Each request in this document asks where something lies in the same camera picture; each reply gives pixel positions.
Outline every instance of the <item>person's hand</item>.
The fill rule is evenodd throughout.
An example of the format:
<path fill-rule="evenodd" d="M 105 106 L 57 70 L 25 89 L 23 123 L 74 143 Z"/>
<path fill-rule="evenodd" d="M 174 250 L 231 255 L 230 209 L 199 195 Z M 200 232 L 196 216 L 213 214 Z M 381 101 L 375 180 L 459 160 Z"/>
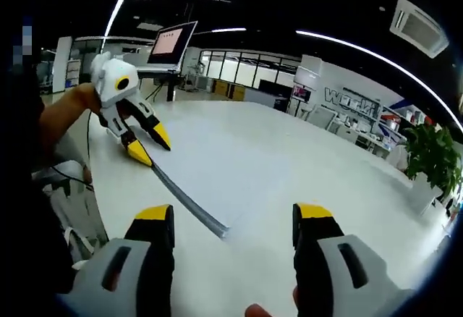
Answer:
<path fill-rule="evenodd" d="M 79 99 L 82 101 L 86 109 L 90 109 L 93 113 L 100 113 L 101 101 L 96 93 L 93 83 L 82 83 L 76 87 L 79 94 Z"/>
<path fill-rule="evenodd" d="M 292 291 L 292 297 L 297 306 L 297 287 Z M 272 317 L 272 315 L 265 311 L 260 305 L 252 304 L 246 309 L 245 317 Z"/>

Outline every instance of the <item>white robotic arm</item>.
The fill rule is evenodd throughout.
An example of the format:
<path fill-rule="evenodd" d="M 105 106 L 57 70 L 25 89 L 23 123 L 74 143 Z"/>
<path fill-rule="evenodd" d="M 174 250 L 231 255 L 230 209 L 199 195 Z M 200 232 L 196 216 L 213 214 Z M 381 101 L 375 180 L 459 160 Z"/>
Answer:
<path fill-rule="evenodd" d="M 100 119 L 117 137 L 129 155 L 151 166 L 151 161 L 141 142 L 127 126 L 117 111 L 116 103 L 121 103 L 151 138 L 166 150 L 171 150 L 169 137 L 150 104 L 138 91 L 137 69 L 132 64 L 111 59 L 110 52 L 95 56 L 91 64 L 91 80 L 101 100 Z"/>

